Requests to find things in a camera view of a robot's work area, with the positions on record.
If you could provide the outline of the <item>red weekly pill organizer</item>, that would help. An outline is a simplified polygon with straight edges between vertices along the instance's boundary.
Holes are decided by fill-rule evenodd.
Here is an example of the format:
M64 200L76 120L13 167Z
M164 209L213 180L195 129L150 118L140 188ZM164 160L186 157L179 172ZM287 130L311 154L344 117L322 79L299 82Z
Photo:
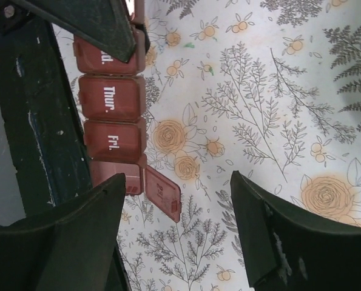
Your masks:
M147 164L145 68L149 39L144 31L144 1L125 1L133 40L137 42L129 62L75 36L73 51L83 75L79 78L79 102L86 121L84 142L93 186L122 173L126 194L145 194L175 222L181 216L179 186Z

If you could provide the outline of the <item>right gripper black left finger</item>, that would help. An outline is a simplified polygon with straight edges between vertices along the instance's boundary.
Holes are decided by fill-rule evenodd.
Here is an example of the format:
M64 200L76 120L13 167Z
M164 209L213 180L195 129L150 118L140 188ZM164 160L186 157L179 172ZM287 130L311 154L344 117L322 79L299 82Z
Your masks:
M0 226L0 290L129 290L116 241L119 173L39 215Z

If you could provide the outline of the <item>floral tablecloth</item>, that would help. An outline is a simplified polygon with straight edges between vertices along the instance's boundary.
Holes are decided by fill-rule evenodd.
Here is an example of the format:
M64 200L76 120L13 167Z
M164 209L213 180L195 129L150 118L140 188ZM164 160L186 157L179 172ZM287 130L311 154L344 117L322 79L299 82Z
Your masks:
M132 290L249 290L235 170L361 227L361 1L146 1L144 22L147 163L183 209L126 199Z

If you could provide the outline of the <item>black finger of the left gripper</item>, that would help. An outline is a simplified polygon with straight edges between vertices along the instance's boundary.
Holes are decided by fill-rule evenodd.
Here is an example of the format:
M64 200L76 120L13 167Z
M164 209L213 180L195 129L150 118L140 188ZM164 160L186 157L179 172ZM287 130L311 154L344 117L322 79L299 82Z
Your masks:
M125 1L0 1L0 32L7 34L32 16L60 26L124 63L137 46Z

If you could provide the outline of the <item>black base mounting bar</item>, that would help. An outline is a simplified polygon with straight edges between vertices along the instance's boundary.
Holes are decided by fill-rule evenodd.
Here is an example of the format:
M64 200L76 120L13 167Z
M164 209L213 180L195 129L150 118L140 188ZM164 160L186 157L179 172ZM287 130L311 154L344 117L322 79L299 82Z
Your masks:
M0 225L92 187L83 130L52 25L0 33Z

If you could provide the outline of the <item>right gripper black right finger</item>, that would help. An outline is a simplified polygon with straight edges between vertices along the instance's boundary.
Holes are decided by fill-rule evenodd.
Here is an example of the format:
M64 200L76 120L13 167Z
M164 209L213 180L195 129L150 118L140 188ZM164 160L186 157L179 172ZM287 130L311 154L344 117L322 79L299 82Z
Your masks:
M238 171L230 184L250 287L361 290L361 228L295 206Z

